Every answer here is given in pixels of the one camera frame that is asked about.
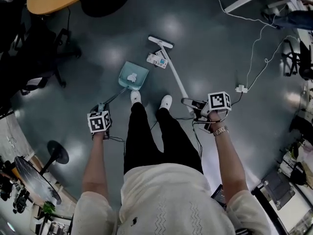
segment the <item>gray floor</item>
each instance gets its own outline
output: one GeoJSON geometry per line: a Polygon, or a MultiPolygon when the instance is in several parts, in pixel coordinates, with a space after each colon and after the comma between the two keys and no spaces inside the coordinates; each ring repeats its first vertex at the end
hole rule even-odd
{"type": "MultiPolygon", "coordinates": [[[[225,6],[233,1],[222,0],[225,6]]],[[[254,0],[235,14],[260,18],[264,2],[254,0]]],[[[149,52],[158,49],[148,42],[149,34],[175,43],[170,56],[190,98],[204,100],[208,93],[226,91],[235,101],[239,98],[235,87],[246,83],[252,43],[263,27],[261,23],[225,15],[218,0],[128,0],[114,14],[98,19],[85,15],[80,3],[70,9],[72,39],[83,55],[59,65],[67,87],[62,89],[52,78],[44,89],[27,96],[18,94],[13,102],[27,140],[43,161],[49,158],[46,149],[49,140],[60,142],[69,152],[69,163],[53,165],[51,171],[75,197],[81,193],[82,175],[92,145],[87,113],[121,89],[117,79],[126,61],[150,70],[141,93],[151,125],[166,93],[173,97],[172,116],[188,116],[169,67],[154,68],[145,61],[149,52]]],[[[48,19],[50,28],[58,32],[66,27],[67,14],[64,9],[52,15],[48,19]]],[[[264,58],[271,57],[286,34],[269,27],[263,31],[262,41],[255,48],[250,83],[263,68],[264,58]]],[[[279,63],[278,53],[226,120],[250,188],[281,156],[279,148],[290,141],[286,133],[299,104],[303,82],[299,76],[284,77],[279,63]]],[[[111,135],[124,139],[131,108],[129,95],[127,92],[111,104],[111,135]]],[[[191,121],[181,124],[196,147],[191,121]]],[[[202,165],[214,191],[221,181],[214,139],[201,130],[197,133],[203,145],[202,165]]],[[[158,125],[153,135],[162,149],[158,125]]],[[[123,184],[123,145],[107,141],[104,152],[110,201],[118,208],[123,184]]]]}

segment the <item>white broom handle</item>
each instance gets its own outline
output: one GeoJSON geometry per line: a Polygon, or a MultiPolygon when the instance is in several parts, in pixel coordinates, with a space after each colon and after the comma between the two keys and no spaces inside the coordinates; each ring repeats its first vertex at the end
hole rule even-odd
{"type": "MultiPolygon", "coordinates": [[[[172,72],[173,72],[173,74],[174,74],[174,77],[175,77],[175,79],[176,79],[176,82],[178,83],[178,86],[179,86],[179,88],[180,88],[182,97],[183,97],[183,98],[189,98],[188,95],[187,95],[187,92],[186,92],[184,86],[182,85],[182,82],[181,82],[181,80],[180,80],[180,78],[179,78],[179,76],[178,76],[178,74],[177,74],[177,72],[176,72],[176,70],[175,70],[175,67],[174,67],[173,63],[172,63],[170,57],[168,56],[168,54],[167,54],[167,52],[166,52],[166,50],[165,50],[165,48],[163,47],[162,44],[158,44],[158,45],[161,47],[161,49],[162,49],[162,51],[163,51],[163,53],[164,53],[164,55],[165,55],[165,58],[167,59],[168,64],[169,64],[169,66],[171,67],[171,70],[172,70],[172,72]]],[[[194,109],[191,108],[190,106],[187,106],[187,109],[188,109],[188,111],[189,111],[189,114],[190,114],[192,117],[194,117],[194,114],[195,114],[194,109]]]]}

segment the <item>power strip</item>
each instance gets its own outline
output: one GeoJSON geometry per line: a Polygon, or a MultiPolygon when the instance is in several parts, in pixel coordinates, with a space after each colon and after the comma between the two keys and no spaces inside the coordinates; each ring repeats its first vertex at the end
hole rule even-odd
{"type": "Polygon", "coordinates": [[[236,87],[236,92],[247,93],[248,92],[248,88],[245,88],[244,85],[240,84],[240,85],[238,85],[238,87],[236,87]]]}

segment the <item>sleeve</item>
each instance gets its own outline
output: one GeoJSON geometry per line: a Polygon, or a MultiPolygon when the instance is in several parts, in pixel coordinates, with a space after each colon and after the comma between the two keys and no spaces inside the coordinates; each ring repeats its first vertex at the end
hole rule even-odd
{"type": "Polygon", "coordinates": [[[84,192],[77,202],[72,235],[112,235],[116,215],[106,198],[98,193],[84,192]]]}
{"type": "Polygon", "coordinates": [[[246,228],[255,235],[271,234],[265,211],[250,191],[236,193],[229,201],[226,211],[235,229],[246,228]]]}

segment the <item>bracelet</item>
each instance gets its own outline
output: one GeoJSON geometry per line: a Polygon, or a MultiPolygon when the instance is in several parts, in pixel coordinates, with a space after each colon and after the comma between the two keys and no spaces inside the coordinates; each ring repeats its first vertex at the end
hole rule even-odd
{"type": "Polygon", "coordinates": [[[226,125],[221,127],[221,128],[218,128],[215,132],[213,132],[213,135],[216,137],[216,136],[218,136],[219,134],[221,134],[221,133],[223,133],[225,131],[227,131],[229,133],[228,128],[227,128],[226,125]]]}

